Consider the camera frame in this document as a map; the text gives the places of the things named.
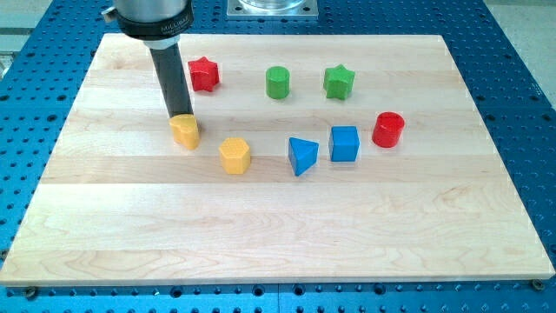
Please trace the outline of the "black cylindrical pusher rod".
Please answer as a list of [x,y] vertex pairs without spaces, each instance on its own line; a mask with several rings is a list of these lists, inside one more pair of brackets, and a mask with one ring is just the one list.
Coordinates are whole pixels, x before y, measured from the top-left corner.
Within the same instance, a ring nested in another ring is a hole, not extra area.
[[169,117],[193,114],[178,44],[175,43],[163,50],[150,49],[149,51]]

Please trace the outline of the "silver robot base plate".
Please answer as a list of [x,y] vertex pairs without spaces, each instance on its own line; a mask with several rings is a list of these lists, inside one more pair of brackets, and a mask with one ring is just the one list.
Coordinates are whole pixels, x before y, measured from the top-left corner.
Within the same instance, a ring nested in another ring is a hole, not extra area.
[[228,0],[227,17],[235,20],[260,17],[319,16],[317,0]]

